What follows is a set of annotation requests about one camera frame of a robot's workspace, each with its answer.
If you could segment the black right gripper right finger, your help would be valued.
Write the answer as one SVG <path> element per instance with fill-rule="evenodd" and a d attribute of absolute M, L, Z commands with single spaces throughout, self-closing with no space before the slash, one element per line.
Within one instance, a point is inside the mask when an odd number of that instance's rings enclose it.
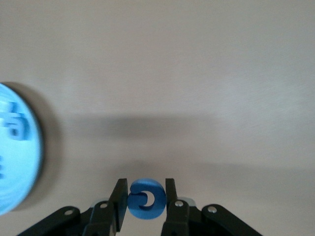
<path fill-rule="evenodd" d="M 175 180 L 167 178 L 167 216 L 162 236 L 259 236 L 261 233 L 232 212 L 217 204 L 199 210 L 187 200 L 178 197 Z"/>

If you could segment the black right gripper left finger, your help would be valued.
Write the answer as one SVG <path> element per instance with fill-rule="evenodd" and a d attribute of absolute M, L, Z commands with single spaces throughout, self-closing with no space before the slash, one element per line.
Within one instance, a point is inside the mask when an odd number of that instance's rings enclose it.
<path fill-rule="evenodd" d="M 117 181 L 109 199 L 101 200 L 85 212 L 65 206 L 51 213 L 21 236 L 114 236 L 120 232 L 127 209 L 126 178 Z"/>

